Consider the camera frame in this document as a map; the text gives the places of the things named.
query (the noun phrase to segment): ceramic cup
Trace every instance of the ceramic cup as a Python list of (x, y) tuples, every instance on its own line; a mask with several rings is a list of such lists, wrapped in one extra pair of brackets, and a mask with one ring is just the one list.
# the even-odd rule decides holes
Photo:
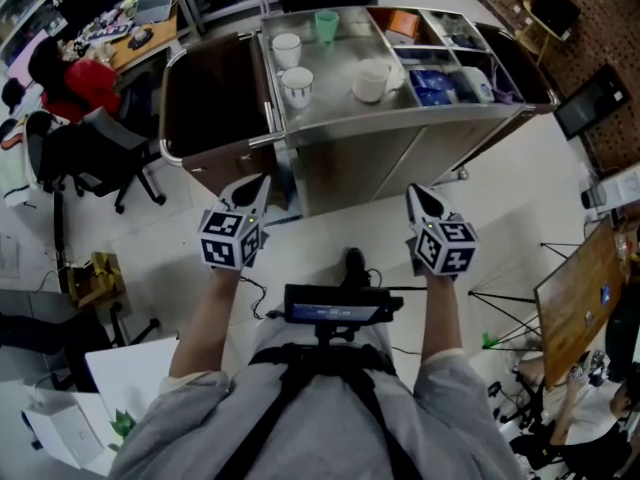
[(340, 15), (335, 11), (318, 11), (316, 13), (316, 34), (323, 43), (331, 43), (338, 30)]
[(282, 69), (295, 68), (300, 64), (302, 41), (297, 35), (280, 34), (273, 39), (271, 46), (273, 56)]
[(365, 103), (379, 101), (384, 96), (390, 74), (391, 66), (386, 62), (376, 59), (360, 61), (351, 86), (353, 94)]
[(313, 73), (307, 68), (291, 68), (282, 73), (282, 92), (287, 103), (294, 108), (305, 108), (311, 103)]

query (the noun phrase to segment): hand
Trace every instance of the hand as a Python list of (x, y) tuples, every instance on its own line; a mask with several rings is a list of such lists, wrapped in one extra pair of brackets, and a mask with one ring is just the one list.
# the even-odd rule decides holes
[(573, 376), (572, 373), (567, 375), (567, 395), (566, 400), (570, 403), (574, 403), (576, 398), (578, 398), (578, 391), (580, 391), (580, 384)]

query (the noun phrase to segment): foot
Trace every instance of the foot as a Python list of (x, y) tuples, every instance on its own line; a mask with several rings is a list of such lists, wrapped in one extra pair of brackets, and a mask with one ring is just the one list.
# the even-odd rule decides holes
[(343, 288), (366, 288), (371, 286), (371, 276), (365, 269), (364, 255), (355, 247), (347, 251), (345, 256), (347, 274), (342, 281)]

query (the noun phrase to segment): white cup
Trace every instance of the white cup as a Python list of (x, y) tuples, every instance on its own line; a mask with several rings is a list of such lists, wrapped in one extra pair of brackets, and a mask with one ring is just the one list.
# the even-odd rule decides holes
[(280, 34), (271, 42), (273, 55), (282, 69), (295, 68), (300, 64), (302, 41), (295, 34)]
[(391, 66), (386, 62), (376, 59), (360, 61), (351, 86), (353, 94), (365, 103), (379, 101), (384, 96), (390, 74)]
[(291, 68), (282, 73), (282, 92), (293, 108), (305, 108), (311, 103), (313, 73), (307, 68)]

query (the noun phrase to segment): blue package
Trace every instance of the blue package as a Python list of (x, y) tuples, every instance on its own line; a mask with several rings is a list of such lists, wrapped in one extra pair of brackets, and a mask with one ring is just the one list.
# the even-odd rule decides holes
[(416, 87), (416, 94), (420, 98), (420, 103), (425, 107), (433, 107), (437, 105), (451, 105), (451, 100), (446, 91), (437, 91), (433, 89), (425, 89)]
[(432, 71), (428, 69), (412, 69), (409, 71), (411, 83), (417, 89), (433, 89), (436, 91), (452, 91), (454, 90), (451, 79), (440, 71)]

